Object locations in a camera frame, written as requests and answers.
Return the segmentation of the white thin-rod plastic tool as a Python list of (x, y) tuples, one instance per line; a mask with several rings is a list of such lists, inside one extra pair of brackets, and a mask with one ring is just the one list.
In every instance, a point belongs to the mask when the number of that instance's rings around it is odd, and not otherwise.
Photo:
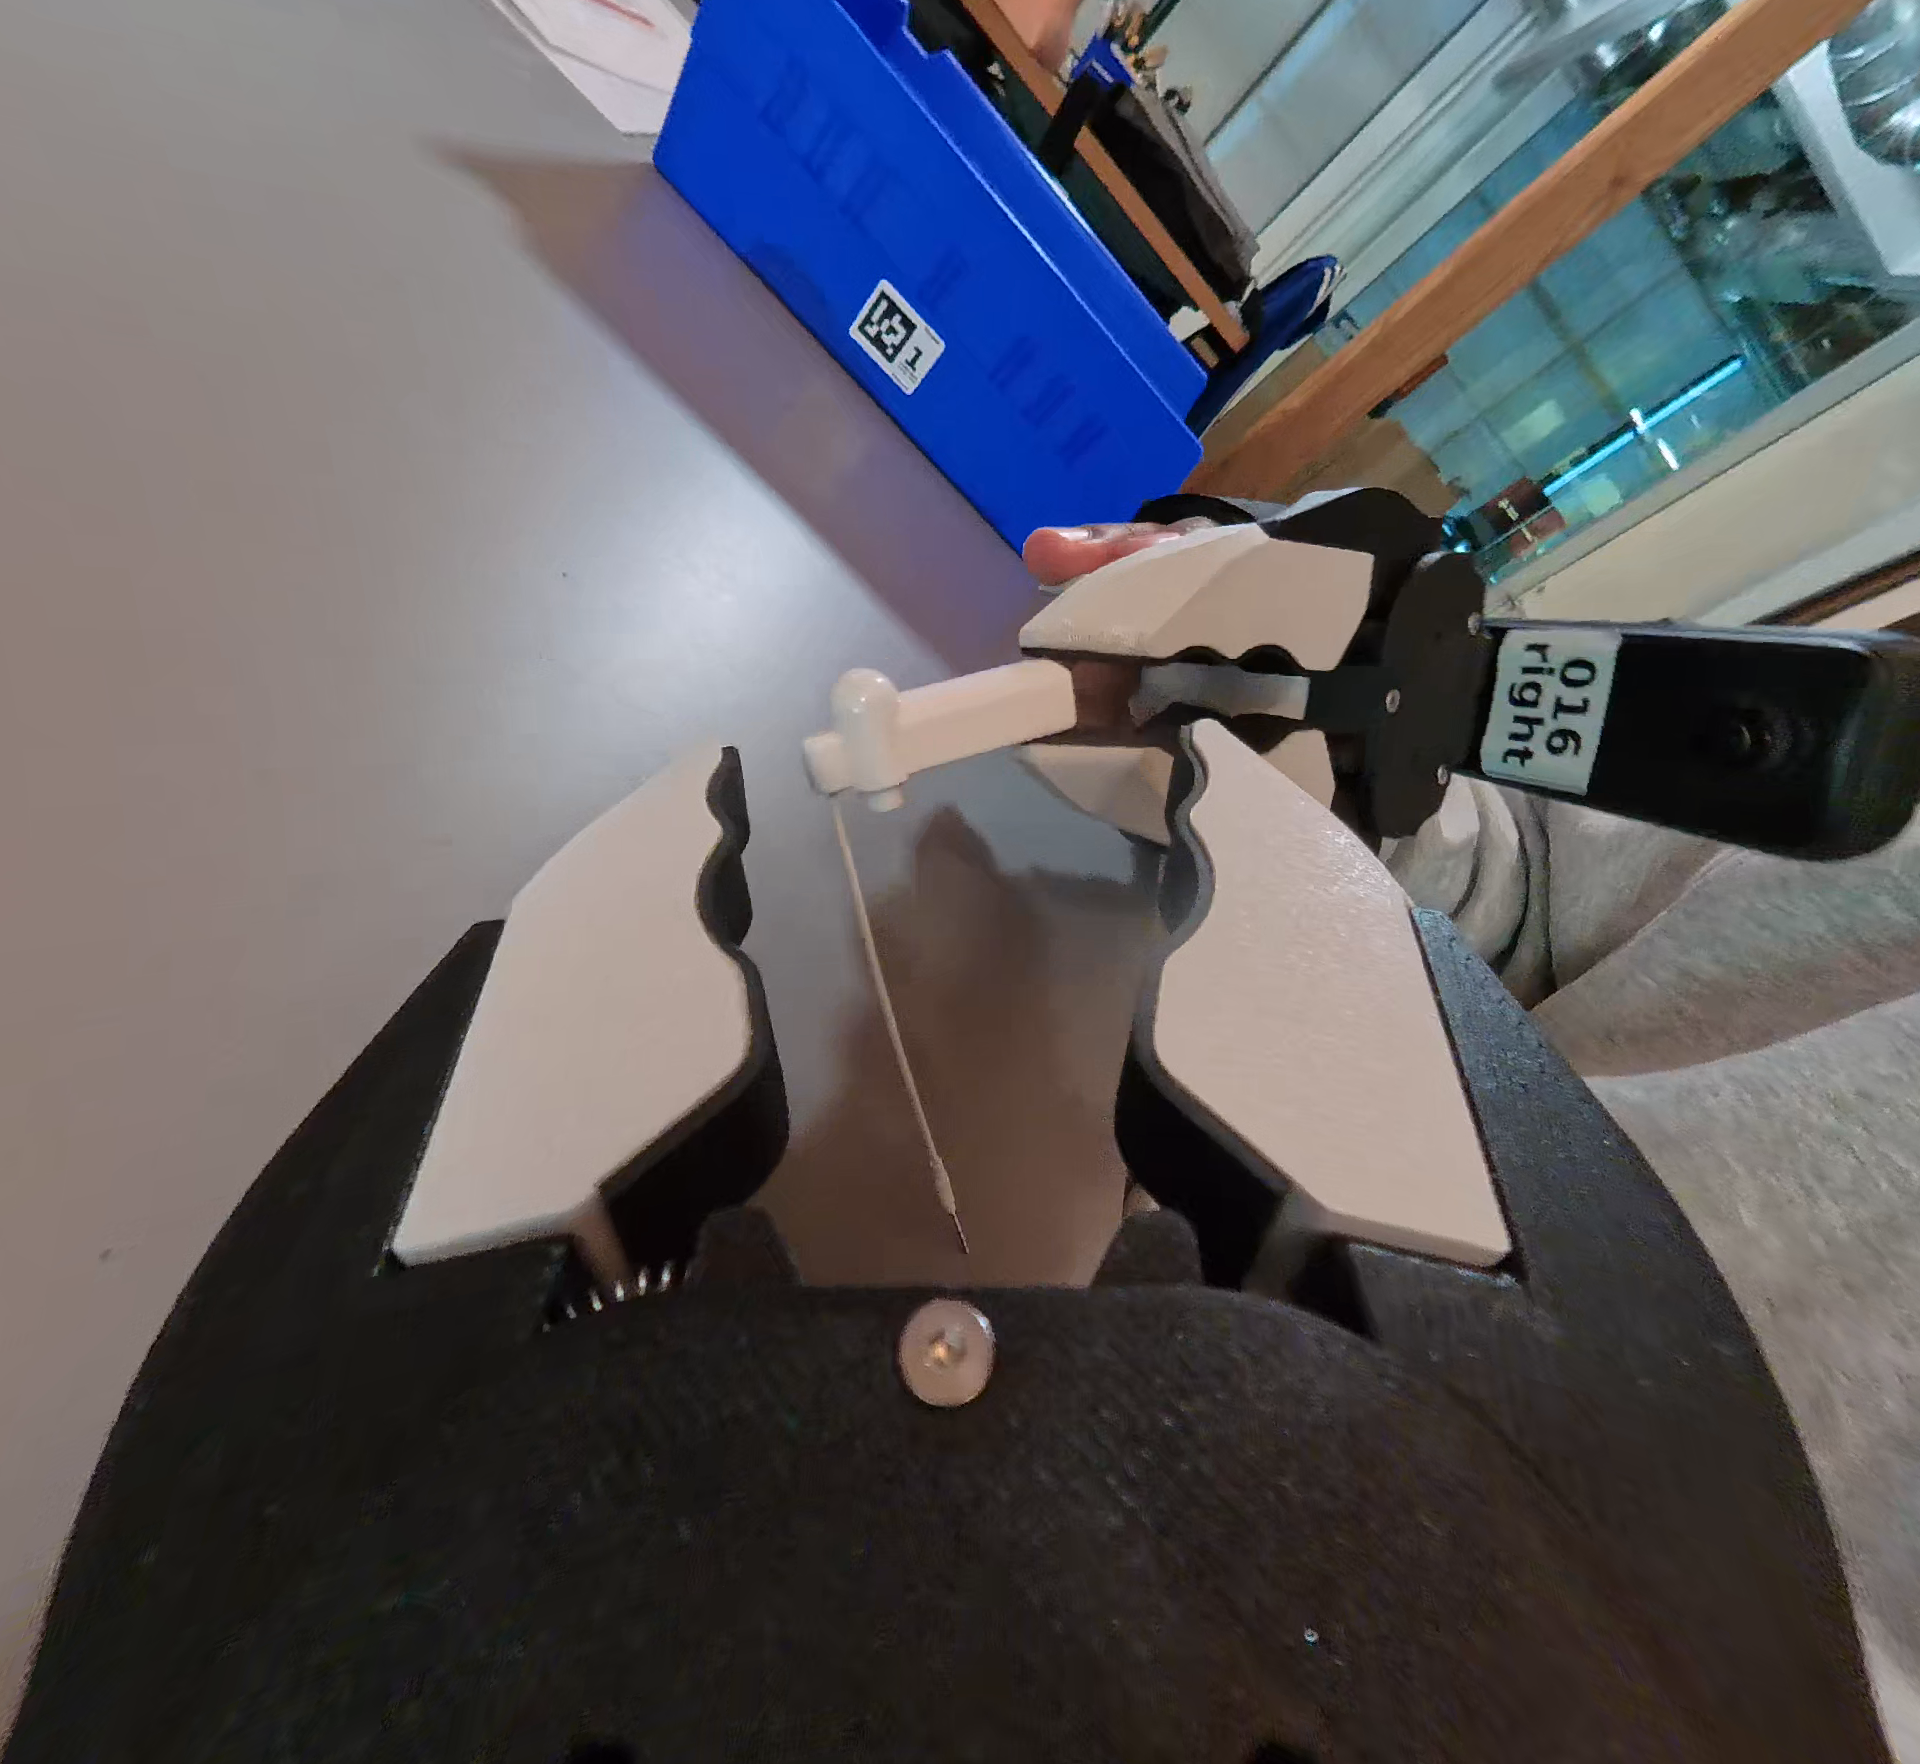
[(877, 814), (903, 807), (907, 785), (925, 772), (1064, 736), (1079, 721), (1074, 681), (1047, 658), (950, 676), (904, 690), (877, 670), (844, 672), (828, 695), (828, 729), (809, 736), (802, 762), (813, 790), (826, 799), (836, 857), (854, 930), (877, 1002), (886, 1051), (925, 1154), (935, 1200), (961, 1253), (969, 1253), (958, 1200), (907, 1049), (886, 978), (849, 814), (853, 802)]

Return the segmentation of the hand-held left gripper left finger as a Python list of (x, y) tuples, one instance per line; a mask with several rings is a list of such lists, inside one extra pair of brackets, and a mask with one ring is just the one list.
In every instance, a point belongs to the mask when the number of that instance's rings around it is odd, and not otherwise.
[(597, 1299), (692, 1278), (708, 1223), (756, 1200), (790, 1112), (749, 955), (740, 752), (702, 744), (516, 892), (454, 1051), (392, 1259), (563, 1242)]

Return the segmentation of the person's right forearm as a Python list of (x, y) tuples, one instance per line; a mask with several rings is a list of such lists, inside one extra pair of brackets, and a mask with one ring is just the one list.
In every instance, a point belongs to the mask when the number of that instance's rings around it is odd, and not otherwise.
[(1584, 1075), (1917, 1045), (1915, 823), (1864, 858), (1802, 862), (1463, 776), (1383, 861)]

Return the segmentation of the person's right hand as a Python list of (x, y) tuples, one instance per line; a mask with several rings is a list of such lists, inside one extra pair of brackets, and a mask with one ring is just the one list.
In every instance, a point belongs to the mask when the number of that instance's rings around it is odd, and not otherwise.
[(1118, 561), (1195, 534), (1210, 534), (1214, 528), (1209, 518), (1187, 518), (1173, 524), (1129, 522), (1039, 528), (1024, 540), (1020, 559), (1044, 593), (1055, 596), (1070, 583), (1092, 576), (1092, 572)]

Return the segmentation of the wooden support beam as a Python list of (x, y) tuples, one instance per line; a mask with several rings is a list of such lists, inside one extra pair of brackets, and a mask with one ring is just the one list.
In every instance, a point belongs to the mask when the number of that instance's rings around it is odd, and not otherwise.
[(1376, 409), (1426, 382), (1460, 339), (1875, 3), (1734, 5), (1234, 444), (1206, 457), (1182, 490), (1265, 500), (1316, 469)]

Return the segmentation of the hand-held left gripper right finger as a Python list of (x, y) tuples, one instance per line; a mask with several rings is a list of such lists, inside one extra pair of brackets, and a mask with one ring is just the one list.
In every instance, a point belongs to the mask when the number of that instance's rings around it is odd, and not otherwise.
[(1500, 1271), (1515, 1237), (1402, 886), (1218, 721), (1180, 733), (1167, 828), (1117, 1149), (1205, 1281), (1247, 1286), (1275, 1241)]

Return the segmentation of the blue plastic storage bin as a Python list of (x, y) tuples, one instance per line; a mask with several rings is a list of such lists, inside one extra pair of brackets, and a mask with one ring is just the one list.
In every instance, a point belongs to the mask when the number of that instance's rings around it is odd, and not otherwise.
[(907, 0), (701, 0), (655, 165), (1011, 549), (1197, 470), (1203, 366)]

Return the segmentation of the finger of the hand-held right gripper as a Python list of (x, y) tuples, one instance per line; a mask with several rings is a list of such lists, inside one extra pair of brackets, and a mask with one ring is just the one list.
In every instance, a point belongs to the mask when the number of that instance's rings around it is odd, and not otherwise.
[(1180, 727), (1214, 719), (1309, 799), (1319, 799), (1319, 730), (1307, 674), (1230, 665), (1069, 662), (1076, 724), (1026, 749), (1026, 771), (1055, 797), (1133, 840), (1169, 846)]
[(1254, 524), (1197, 531), (1072, 579), (1018, 646), (1140, 662), (1277, 650), (1300, 670), (1332, 670), (1368, 618), (1375, 572), (1366, 553)]

